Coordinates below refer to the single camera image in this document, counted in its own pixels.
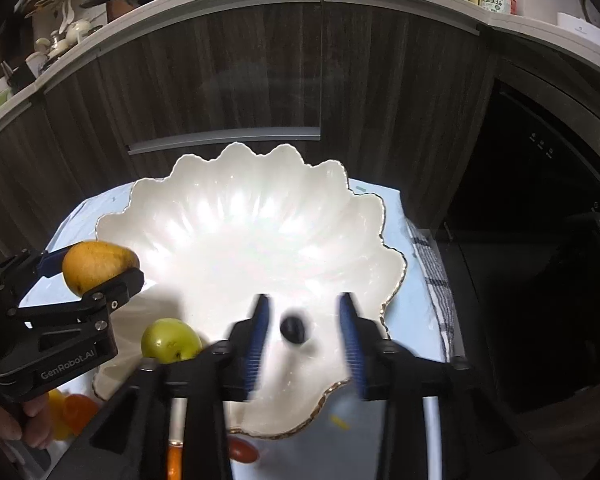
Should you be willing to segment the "person's left hand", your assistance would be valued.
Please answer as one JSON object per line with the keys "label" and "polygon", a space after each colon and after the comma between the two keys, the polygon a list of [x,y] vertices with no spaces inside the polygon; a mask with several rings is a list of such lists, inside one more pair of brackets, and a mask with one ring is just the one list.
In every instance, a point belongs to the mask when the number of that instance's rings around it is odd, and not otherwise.
{"label": "person's left hand", "polygon": [[23,413],[28,418],[24,425],[0,405],[0,441],[20,440],[30,448],[47,448],[54,440],[49,398],[44,393],[22,404]]}

